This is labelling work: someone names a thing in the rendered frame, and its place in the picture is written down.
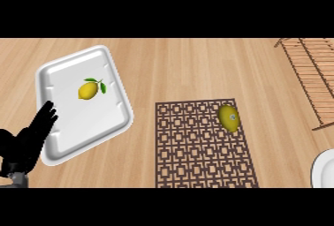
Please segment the wooden tiered shelf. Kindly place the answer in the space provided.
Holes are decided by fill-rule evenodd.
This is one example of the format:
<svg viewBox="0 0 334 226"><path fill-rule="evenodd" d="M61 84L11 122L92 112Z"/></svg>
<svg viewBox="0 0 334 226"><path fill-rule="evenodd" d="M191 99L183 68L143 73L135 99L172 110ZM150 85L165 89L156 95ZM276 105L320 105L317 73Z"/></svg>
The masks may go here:
<svg viewBox="0 0 334 226"><path fill-rule="evenodd" d="M334 43L329 38L280 38L280 46L305 93L318 126L334 125Z"/></svg>

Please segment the white round plate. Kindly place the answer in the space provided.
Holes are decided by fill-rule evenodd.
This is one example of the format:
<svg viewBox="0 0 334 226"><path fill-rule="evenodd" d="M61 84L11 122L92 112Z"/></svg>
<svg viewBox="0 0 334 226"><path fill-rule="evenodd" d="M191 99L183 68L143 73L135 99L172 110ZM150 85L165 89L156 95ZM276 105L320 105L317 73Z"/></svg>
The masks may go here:
<svg viewBox="0 0 334 226"><path fill-rule="evenodd" d="M334 148L324 150L313 161L310 182L313 188L334 188Z"/></svg>

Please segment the brown patterned placemat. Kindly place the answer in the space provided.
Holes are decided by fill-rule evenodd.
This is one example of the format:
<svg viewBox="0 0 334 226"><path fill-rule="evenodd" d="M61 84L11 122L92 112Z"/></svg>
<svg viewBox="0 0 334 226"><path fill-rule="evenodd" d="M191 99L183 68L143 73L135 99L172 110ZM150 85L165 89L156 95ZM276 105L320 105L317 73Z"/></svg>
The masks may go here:
<svg viewBox="0 0 334 226"><path fill-rule="evenodd" d="M245 132L228 132L217 119L231 99L154 104L154 186L253 188L258 186Z"/></svg>

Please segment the yellow lemon with green leaves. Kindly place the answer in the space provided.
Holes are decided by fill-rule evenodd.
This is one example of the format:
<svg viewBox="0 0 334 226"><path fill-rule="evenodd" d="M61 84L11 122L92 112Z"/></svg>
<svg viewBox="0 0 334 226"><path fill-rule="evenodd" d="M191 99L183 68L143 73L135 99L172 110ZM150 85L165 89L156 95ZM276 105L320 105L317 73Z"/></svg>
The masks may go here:
<svg viewBox="0 0 334 226"><path fill-rule="evenodd" d="M86 78L84 81L85 83L78 88L78 98L82 100L89 100L97 92L106 92L106 85L94 78Z"/></svg>

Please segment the white rectangular tray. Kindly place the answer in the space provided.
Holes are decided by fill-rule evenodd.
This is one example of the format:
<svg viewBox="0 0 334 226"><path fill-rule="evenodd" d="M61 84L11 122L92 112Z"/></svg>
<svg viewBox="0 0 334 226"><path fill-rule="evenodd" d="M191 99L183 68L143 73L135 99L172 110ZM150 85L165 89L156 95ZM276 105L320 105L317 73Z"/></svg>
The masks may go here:
<svg viewBox="0 0 334 226"><path fill-rule="evenodd" d="M106 88L88 100L78 89L88 79ZM52 102L58 116L39 158L54 166L122 133L132 123L132 109L109 49L95 45L47 62L35 73L36 105Z"/></svg>

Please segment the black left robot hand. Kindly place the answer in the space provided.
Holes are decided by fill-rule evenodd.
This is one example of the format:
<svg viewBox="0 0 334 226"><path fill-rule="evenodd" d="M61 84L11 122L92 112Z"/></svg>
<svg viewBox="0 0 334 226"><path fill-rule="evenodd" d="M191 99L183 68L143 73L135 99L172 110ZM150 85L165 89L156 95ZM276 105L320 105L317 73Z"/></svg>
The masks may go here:
<svg viewBox="0 0 334 226"><path fill-rule="evenodd" d="M52 102L45 101L29 126L18 131L17 135L0 129L0 156L2 157L0 177L8 177L16 172L27 174L33 169L55 120Z"/></svg>

